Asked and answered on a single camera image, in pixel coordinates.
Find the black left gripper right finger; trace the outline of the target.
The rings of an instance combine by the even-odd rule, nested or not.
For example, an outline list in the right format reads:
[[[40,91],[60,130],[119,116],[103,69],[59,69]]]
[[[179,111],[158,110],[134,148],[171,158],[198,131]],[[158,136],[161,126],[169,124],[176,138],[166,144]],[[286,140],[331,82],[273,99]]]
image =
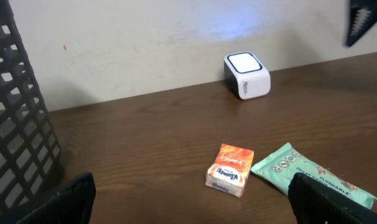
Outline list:
[[[298,224],[377,224],[377,213],[303,173],[294,175],[288,198]]]

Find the mint green wipes pack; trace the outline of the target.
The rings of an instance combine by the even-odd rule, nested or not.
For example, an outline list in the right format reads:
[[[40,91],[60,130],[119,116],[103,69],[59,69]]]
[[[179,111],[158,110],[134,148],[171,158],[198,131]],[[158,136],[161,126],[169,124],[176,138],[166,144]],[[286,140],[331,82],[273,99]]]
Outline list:
[[[289,184],[294,175],[301,173],[368,209],[373,207],[375,200],[377,201],[374,195],[312,162],[296,151],[290,143],[257,162],[251,167],[251,172],[272,183],[285,195],[288,194]]]

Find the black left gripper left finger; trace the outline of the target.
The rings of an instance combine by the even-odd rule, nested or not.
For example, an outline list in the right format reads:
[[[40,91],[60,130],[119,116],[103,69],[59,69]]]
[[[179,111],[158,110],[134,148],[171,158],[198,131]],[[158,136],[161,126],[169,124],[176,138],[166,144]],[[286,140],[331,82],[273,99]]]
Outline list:
[[[0,224],[88,224],[95,197],[93,174],[84,172],[0,215]]]

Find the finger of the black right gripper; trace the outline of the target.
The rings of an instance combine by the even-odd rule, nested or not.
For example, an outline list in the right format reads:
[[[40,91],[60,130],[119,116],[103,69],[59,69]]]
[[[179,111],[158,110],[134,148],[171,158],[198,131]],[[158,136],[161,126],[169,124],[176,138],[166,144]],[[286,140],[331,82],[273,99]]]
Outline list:
[[[377,0],[349,0],[346,46],[353,46],[376,23]]]

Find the orange snack packet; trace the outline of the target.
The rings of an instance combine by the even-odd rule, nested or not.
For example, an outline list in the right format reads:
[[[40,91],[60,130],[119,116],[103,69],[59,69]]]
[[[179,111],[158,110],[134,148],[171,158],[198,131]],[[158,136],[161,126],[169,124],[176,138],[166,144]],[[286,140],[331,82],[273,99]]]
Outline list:
[[[214,163],[206,172],[205,185],[240,198],[253,158],[252,150],[222,144]]]

